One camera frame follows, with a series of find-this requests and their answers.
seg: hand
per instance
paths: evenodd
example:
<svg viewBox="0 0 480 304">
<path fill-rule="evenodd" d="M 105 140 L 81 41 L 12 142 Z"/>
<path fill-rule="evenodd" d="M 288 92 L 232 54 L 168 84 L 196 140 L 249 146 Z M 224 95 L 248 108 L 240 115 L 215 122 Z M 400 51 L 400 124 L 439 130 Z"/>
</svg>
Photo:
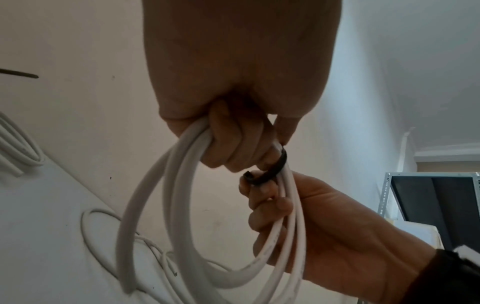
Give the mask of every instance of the hand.
<svg viewBox="0 0 480 304">
<path fill-rule="evenodd" d="M 435 250 L 326 183 L 296 172 L 293 175 L 305 217 L 304 279 L 372 303 L 399 303 Z M 253 245 L 257 255 L 272 224 L 290 214 L 293 205 L 278 197 L 274 181 L 253 187 L 242 178 L 239 190 L 253 210 L 248 223 L 259 232 Z M 280 254 L 285 234 L 284 228 L 269 260 L 271 265 Z M 287 272 L 292 262 L 290 256 Z"/>
<path fill-rule="evenodd" d="M 160 116 L 177 136 L 209 116 L 209 167 L 259 162 L 320 99 L 340 12 L 341 0 L 143 0 Z M 274 127 L 266 114 L 277 114 Z"/>
</svg>

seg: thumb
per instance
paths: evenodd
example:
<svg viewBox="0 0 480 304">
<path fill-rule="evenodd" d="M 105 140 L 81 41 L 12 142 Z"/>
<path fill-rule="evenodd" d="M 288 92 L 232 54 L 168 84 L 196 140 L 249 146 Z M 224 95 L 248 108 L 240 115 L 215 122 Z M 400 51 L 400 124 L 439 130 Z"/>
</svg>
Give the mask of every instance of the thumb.
<svg viewBox="0 0 480 304">
<path fill-rule="evenodd" d="M 290 138 L 297 129 L 300 119 L 302 118 L 289 118 L 282 116 L 278 116 L 275 119 L 273 126 L 275 127 L 276 136 L 280 144 L 286 145 L 289 142 Z"/>
</svg>

